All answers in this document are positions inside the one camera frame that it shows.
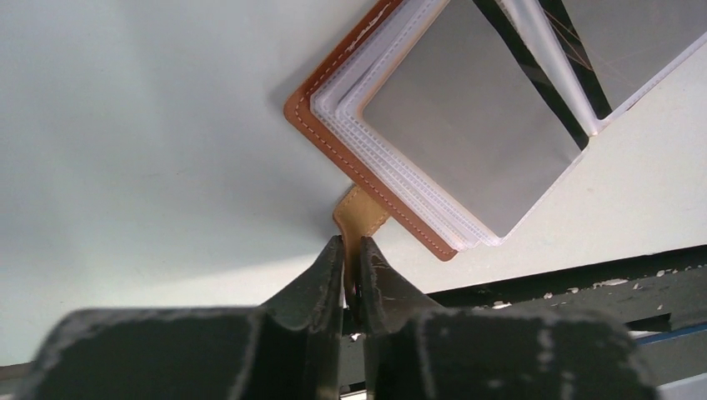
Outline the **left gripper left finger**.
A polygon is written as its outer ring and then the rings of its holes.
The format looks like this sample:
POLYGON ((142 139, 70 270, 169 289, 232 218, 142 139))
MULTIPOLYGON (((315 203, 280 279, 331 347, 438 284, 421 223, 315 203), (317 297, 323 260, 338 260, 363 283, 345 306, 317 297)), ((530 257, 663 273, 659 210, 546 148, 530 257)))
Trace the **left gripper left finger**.
POLYGON ((256 307, 88 308, 47 335, 19 399, 336 399, 341 237, 256 307))

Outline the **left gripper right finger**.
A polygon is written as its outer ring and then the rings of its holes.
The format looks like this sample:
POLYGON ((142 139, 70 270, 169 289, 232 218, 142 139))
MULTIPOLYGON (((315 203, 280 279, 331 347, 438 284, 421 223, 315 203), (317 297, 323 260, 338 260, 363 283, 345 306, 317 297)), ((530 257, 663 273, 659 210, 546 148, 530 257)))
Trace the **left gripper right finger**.
POLYGON ((657 399, 625 326, 585 309, 443 307, 360 242, 370 399, 657 399))

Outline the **brown leather card holder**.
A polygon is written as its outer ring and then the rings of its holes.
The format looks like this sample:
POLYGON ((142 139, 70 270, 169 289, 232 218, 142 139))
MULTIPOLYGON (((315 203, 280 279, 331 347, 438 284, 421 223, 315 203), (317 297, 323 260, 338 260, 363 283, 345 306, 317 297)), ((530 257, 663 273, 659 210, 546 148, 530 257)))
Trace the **brown leather card holder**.
POLYGON ((705 243, 705 89, 703 1, 381 1, 284 114, 432 292, 705 243))

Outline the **dark card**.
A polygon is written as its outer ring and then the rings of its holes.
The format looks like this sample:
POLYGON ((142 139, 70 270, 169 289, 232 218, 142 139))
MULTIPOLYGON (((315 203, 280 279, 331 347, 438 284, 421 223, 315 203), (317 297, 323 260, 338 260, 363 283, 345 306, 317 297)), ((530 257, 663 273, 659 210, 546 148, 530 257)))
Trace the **dark card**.
POLYGON ((448 2, 361 115, 494 245, 589 142, 495 1, 448 2))

